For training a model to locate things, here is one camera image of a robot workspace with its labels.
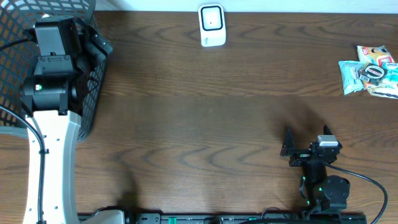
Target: wooden table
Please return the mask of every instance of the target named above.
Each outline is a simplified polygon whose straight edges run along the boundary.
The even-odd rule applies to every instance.
[[[398,58],[394,15],[227,13],[227,43],[200,45],[197,13],[96,12],[114,44],[90,137],[76,153],[79,212],[130,205],[163,212],[293,209],[301,169],[279,156],[284,129],[307,147],[328,124],[344,146],[334,165],[389,192],[398,219],[398,104],[343,95],[339,60],[355,45]],[[0,223],[21,223],[28,143],[1,136]],[[348,211],[371,221],[382,192],[349,179]]]

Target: basket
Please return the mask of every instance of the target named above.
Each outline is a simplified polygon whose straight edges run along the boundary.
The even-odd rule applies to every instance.
[[[75,16],[98,28],[93,16],[95,0],[0,0],[0,46],[23,39],[23,31],[32,27],[37,19],[43,15]],[[15,45],[0,52],[0,105],[25,116],[21,110],[19,87],[26,76],[32,74],[39,55],[39,48],[35,43],[26,42]],[[97,66],[90,75],[99,81],[99,85],[91,91],[83,102],[83,116],[78,139],[87,138],[93,122],[98,96],[106,70],[106,60]],[[94,88],[96,83],[89,82],[88,88]],[[0,133],[13,134],[27,138],[24,125],[0,110]]]

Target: white wall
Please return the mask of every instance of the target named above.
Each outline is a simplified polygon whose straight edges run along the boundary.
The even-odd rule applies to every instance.
[[[398,0],[97,0],[96,10],[193,12],[206,3],[226,12],[398,13]]]

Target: cable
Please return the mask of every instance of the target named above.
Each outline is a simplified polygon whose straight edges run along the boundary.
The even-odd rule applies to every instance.
[[[43,223],[43,189],[44,189],[44,162],[45,162],[45,151],[44,151],[44,141],[40,137],[39,132],[31,125],[29,124],[23,117],[19,116],[17,113],[13,112],[12,110],[5,108],[3,105],[0,105],[0,109],[4,110],[5,112],[13,115],[16,117],[20,122],[24,123],[26,127],[32,131],[33,135],[36,137],[37,141],[39,142],[40,146],[40,174],[39,174],[39,192],[37,196],[37,219],[38,223]]]
[[[16,40],[16,41],[8,43],[8,44],[4,44],[3,46],[0,47],[0,51],[3,51],[4,49],[7,49],[9,47],[12,47],[14,45],[21,44],[24,42],[28,42],[28,41],[30,41],[30,40],[28,38],[25,38],[25,39],[21,39],[21,40]]]
[[[276,209],[278,211],[280,211],[282,213],[282,215],[285,217],[285,219],[287,219],[287,216],[282,212],[281,209],[279,209],[278,207],[269,207],[267,208],[262,214],[261,214],[261,219],[265,218],[265,215],[269,212],[270,209]]]
[[[370,179],[369,177],[366,177],[366,176],[364,176],[364,175],[357,174],[357,173],[355,173],[355,172],[352,172],[352,171],[349,171],[349,170],[344,170],[344,169],[342,169],[342,168],[339,168],[339,167],[335,167],[335,166],[333,166],[333,165],[330,165],[329,163],[325,162],[325,161],[319,156],[318,152],[317,152],[317,156],[318,156],[319,160],[323,163],[323,165],[325,165],[325,166],[327,166],[327,167],[330,167],[330,168],[332,168],[332,169],[338,170],[338,171],[340,171],[340,172],[344,172],[344,173],[346,173],[346,174],[351,174],[351,175],[354,175],[354,176],[356,176],[356,177],[359,177],[359,178],[362,178],[362,179],[364,179],[364,180],[367,180],[367,181],[369,181],[370,183],[372,183],[372,184],[378,186],[378,187],[383,191],[383,194],[384,194],[384,203],[383,203],[383,206],[381,207],[379,214],[378,214],[378,215],[374,218],[374,220],[371,222],[371,224],[377,223],[377,221],[379,221],[380,217],[383,215],[383,213],[384,213],[384,211],[385,211],[385,209],[386,209],[386,207],[387,207],[388,194],[387,194],[387,191],[385,190],[385,188],[384,188],[381,184],[379,184],[377,181],[372,180],[372,179]]]
[[[268,224],[268,223],[286,223],[286,224],[339,224],[336,222],[327,221],[315,221],[315,220],[294,220],[294,219],[280,219],[280,218],[268,218],[261,220],[249,220],[241,222],[240,224]]]

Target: gray plastic basket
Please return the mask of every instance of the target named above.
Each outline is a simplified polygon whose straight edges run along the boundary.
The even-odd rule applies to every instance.
[[[98,28],[93,16],[95,0],[0,0],[0,2],[0,46],[25,38],[24,29],[32,27],[35,21],[44,14],[80,17],[86,23]],[[19,101],[19,87],[25,77],[32,73],[34,60],[38,55],[39,48],[32,42],[15,45],[0,52],[0,105],[23,116],[24,112],[21,110]],[[90,74],[99,80],[99,86],[91,91],[83,102],[79,140],[87,138],[90,132],[105,70],[106,61]],[[92,89],[96,84],[89,82],[88,85],[88,88]],[[27,137],[23,124],[11,114],[1,110],[0,133]]]

